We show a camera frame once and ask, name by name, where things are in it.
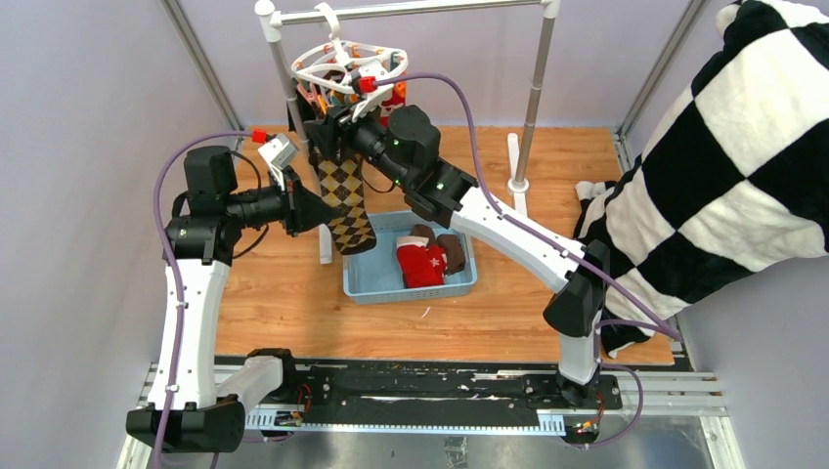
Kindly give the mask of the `red white-cuffed christmas sock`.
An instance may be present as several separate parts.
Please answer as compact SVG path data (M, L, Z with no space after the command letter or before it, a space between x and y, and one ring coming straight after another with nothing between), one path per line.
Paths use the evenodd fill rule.
M422 266L429 257L427 239L411 235L396 239L396 257L401 269Z

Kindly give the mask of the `brown argyle sock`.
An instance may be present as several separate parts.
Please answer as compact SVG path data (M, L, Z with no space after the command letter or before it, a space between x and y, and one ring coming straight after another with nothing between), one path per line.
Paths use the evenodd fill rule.
M338 212L327 223L334 248L343 256L374 249L376 234L366 210L358 155L341 149L336 156L327 157L309 147L309 162L319 179L322 200Z

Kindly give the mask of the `brown sock striped cuff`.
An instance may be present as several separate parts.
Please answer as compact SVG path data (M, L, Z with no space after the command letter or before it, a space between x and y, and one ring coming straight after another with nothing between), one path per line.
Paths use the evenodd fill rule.
M455 234L440 234L436 238L437 244L443 249L446 257L445 276L462 272L466 266L466 257L463 244Z

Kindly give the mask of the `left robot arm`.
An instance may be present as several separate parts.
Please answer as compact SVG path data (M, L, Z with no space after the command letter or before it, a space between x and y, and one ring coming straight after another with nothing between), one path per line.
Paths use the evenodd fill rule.
M278 223L297 236L335 215L291 168L297 152L280 138L264 144L269 182L244 192L229 148L186 152L187 189L176 203L189 211L158 227L168 288L160 361L147 404L126 417L127 433L159 454L232 452L266 397L286 404L298 394L287 349L253 352L222 383L214 370L221 299L243 230Z

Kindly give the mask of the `light blue plastic basket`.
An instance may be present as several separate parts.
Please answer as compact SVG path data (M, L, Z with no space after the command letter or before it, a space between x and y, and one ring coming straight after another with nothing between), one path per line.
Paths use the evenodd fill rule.
M471 238L411 211L372 214L373 249L344 258L343 291L370 305L463 296L478 280Z

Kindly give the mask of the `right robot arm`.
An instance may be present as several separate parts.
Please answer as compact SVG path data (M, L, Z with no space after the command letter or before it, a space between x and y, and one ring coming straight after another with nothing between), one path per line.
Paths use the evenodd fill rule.
M420 218L483 241L541 280L552 293L543 317L560 341L559 397L575 408L596 399L595 330L608 286L604 244L568 240L499 201L482 179L441 157L441 133L417 106L394 110L386 124L334 107L302 127L319 155L349 149L366 158Z

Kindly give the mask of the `red snowflake christmas sock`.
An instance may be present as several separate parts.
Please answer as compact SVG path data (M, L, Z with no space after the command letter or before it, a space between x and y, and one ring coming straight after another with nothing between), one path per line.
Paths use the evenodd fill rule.
M437 245L428 247L429 257L422 266L402 271L403 283L407 288L423 288L445 284L445 261L443 249Z

